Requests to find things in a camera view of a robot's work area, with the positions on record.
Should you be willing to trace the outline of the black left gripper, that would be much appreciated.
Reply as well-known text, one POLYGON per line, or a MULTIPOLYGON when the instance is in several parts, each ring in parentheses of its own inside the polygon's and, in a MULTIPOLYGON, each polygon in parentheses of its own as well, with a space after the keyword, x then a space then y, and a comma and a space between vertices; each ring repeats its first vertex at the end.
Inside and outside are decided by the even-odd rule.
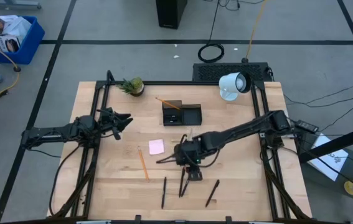
POLYGON ((100 112, 98 124, 102 138, 113 136, 116 140, 120 140, 120 131, 123 131, 133 120, 130 114, 117 115, 111 107, 97 111, 100 112))

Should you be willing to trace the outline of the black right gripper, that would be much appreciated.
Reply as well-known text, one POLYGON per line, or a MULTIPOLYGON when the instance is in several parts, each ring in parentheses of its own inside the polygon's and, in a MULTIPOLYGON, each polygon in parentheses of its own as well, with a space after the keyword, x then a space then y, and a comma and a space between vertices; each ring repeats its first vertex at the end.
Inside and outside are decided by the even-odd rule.
POLYGON ((201 181, 200 171, 200 144, 198 140, 186 140, 182 138, 174 147, 174 157, 176 164, 184 166, 190 181, 201 181))

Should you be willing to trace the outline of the black ballpoint pen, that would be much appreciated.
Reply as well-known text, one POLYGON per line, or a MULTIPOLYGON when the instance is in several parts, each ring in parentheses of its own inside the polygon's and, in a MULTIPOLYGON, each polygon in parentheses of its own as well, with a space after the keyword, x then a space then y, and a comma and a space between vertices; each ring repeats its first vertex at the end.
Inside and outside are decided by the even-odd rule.
POLYGON ((186 173, 185 167, 182 167, 181 180, 180 180, 180 184, 179 184, 179 198, 182 197, 182 186, 183 186, 183 182, 184 182, 185 173, 186 173))
POLYGON ((210 193, 210 195, 209 195, 209 197, 208 197, 206 203, 205 203, 205 208, 209 206, 209 203, 211 202, 212 197, 214 196, 214 193, 215 193, 217 187, 219 186, 219 183, 220 183, 220 180, 218 179, 218 180, 216 181, 216 183, 215 183, 215 185, 214 185, 214 187, 213 187, 213 189, 212 189, 212 191, 211 191, 211 193, 210 193))
POLYGON ((189 185, 189 182, 190 182, 190 179, 187 179, 185 184, 184 184, 184 186, 183 186, 183 188, 182 188, 182 192, 181 192, 181 196, 180 197, 184 196, 184 194, 185 194, 185 192, 187 190, 187 186, 189 185))
POLYGON ((167 177, 164 178, 163 187, 162 187, 161 209, 164 208, 164 204, 165 204, 166 184, 167 184, 167 177))

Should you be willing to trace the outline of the pink sticky note pad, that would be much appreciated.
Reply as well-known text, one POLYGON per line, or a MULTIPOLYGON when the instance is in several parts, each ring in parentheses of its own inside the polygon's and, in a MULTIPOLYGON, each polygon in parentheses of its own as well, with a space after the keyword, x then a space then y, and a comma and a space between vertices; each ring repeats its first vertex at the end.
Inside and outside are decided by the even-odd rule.
POLYGON ((164 153, 164 141, 162 139, 149 141, 149 154, 158 155, 164 153))

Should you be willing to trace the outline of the yellow wooden pencil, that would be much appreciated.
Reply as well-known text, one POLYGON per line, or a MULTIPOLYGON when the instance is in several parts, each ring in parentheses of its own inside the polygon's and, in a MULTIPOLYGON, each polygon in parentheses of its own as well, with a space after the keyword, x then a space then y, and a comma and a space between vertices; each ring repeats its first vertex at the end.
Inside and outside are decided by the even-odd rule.
POLYGON ((165 105, 168 105, 168 106, 170 106, 170 107, 172 107, 172 108, 174 108, 174 109, 181 110, 179 107, 177 107, 177 106, 175 106, 175 105, 173 105, 173 104, 171 104, 171 103, 169 103, 169 102, 167 102, 167 101, 165 101, 165 100, 162 100, 162 99, 160 99, 160 98, 158 98, 158 97, 155 97, 155 99, 161 101, 161 102, 164 103, 165 105))
POLYGON ((142 167, 143 167, 143 170, 144 170, 145 179, 146 179, 147 182, 149 182, 149 175, 148 175, 146 164, 145 164, 145 161, 144 161, 143 152, 142 152, 142 150, 141 150, 141 148, 139 146, 138 146, 138 153, 139 153, 139 158, 141 160, 142 167))

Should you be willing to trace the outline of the black mesh desk organizer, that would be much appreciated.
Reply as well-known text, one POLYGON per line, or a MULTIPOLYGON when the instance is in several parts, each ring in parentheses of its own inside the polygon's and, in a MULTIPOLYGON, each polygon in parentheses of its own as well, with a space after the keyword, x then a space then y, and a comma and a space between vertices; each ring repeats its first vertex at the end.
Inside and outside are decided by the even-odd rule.
POLYGON ((174 109, 162 103, 162 120, 164 126, 200 126, 202 124, 201 104, 184 104, 182 100, 167 101, 181 110, 174 109), (175 115, 178 120, 170 123, 168 116, 175 115))

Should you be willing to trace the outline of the small potted green plant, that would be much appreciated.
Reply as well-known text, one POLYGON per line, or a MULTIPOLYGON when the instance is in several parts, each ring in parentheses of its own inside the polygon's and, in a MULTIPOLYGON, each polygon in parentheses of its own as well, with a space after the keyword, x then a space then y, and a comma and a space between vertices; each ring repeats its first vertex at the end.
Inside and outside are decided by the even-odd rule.
POLYGON ((117 87, 127 95, 139 97, 144 92, 144 83, 140 77, 133 78, 131 80, 123 79, 123 82, 117 87))

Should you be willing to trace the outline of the white spot lamp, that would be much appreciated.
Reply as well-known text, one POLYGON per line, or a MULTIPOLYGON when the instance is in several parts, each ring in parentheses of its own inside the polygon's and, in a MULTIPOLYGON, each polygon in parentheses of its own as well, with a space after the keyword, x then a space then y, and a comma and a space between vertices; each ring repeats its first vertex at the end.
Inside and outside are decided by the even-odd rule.
POLYGON ((241 93, 248 93, 252 79, 247 73, 236 72, 224 75, 219 80, 220 96, 223 100, 234 101, 241 93))

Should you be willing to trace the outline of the black computer tower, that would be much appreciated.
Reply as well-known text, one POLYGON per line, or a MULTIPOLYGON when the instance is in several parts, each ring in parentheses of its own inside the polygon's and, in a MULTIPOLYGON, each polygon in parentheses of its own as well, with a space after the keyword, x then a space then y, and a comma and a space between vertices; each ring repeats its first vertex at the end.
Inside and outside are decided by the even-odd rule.
POLYGON ((159 27, 178 29, 187 0, 156 0, 159 27))

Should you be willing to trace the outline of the blue plastic bin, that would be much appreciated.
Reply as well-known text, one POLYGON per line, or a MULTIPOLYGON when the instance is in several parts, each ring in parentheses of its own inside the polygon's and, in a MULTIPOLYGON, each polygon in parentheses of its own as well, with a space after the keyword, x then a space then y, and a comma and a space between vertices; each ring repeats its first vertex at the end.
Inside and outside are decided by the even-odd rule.
MULTIPOLYGON (((31 23, 22 44, 17 52, 6 52, 5 54, 16 64, 28 65, 32 61, 45 31, 34 16, 23 16, 25 20, 31 23)), ((10 61, 0 53, 0 63, 10 63, 10 61)))

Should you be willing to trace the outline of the black power adapter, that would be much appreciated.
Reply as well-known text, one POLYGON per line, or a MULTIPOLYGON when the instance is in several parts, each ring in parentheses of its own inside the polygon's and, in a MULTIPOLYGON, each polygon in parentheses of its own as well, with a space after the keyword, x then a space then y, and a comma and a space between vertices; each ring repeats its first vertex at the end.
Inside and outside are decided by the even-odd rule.
POLYGON ((303 120, 298 120, 294 122, 294 126, 298 129, 306 131, 311 134, 316 134, 319 128, 313 124, 307 123, 303 120))

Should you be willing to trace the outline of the white printed paper sheet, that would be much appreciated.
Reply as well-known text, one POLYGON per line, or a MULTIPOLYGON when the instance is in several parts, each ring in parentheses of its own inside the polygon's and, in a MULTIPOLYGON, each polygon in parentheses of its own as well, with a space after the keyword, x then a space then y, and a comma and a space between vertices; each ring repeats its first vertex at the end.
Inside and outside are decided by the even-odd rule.
MULTIPOLYGON (((310 151, 315 147, 330 142, 331 140, 323 134, 320 134, 320 136, 307 134, 304 141, 306 143, 306 149, 310 151)), ((325 156, 321 156, 319 159, 311 159, 307 164, 335 182, 348 155, 349 154, 345 150, 340 149, 330 154, 326 154, 325 156)))

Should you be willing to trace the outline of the white printed carton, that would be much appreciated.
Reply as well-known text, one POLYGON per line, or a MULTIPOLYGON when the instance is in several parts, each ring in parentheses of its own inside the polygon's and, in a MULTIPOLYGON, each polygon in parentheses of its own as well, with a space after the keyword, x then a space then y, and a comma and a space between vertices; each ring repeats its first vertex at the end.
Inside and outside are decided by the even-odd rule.
POLYGON ((0 50, 14 53, 20 49, 20 42, 17 37, 11 35, 0 35, 0 50))

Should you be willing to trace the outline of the black diagonal beam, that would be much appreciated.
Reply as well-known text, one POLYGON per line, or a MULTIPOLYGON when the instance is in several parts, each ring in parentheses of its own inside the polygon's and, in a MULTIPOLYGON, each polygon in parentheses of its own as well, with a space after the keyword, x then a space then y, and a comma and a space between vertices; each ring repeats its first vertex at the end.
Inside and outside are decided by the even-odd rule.
POLYGON ((353 132, 345 134, 341 137, 338 137, 318 147, 315 147, 308 152, 304 152, 300 154, 299 161, 300 163, 305 163, 314 158, 321 157, 326 154, 330 154, 332 152, 338 151, 340 149, 344 149, 351 145, 353 145, 353 132))

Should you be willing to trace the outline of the black aluminium table frame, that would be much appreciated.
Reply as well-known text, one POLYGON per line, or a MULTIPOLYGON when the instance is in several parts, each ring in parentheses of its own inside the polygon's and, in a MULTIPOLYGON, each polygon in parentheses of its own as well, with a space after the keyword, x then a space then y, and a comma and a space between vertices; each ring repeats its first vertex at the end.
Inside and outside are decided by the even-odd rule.
POLYGON ((159 156, 149 154, 149 141, 162 139, 164 155, 172 154, 183 134, 222 131, 246 123, 255 116, 252 96, 240 95, 235 101, 221 99, 217 85, 194 82, 148 81, 140 97, 126 95, 111 87, 107 104, 119 113, 129 113, 133 121, 122 132, 121 139, 105 138, 100 143, 95 179, 91 194, 82 193, 78 213, 89 207, 94 220, 130 220, 140 215, 143 220, 220 221, 231 217, 238 221, 270 221, 263 164, 258 136, 250 136, 226 145, 219 157, 208 157, 202 169, 203 180, 191 182, 179 198, 181 168, 175 163, 157 164, 159 156), (161 101, 182 100, 201 104, 200 126, 165 127, 161 101), (143 152, 149 175, 146 181, 138 146, 143 152), (162 187, 167 177, 166 198, 161 209, 162 187), (209 206, 205 203, 220 180, 209 206))

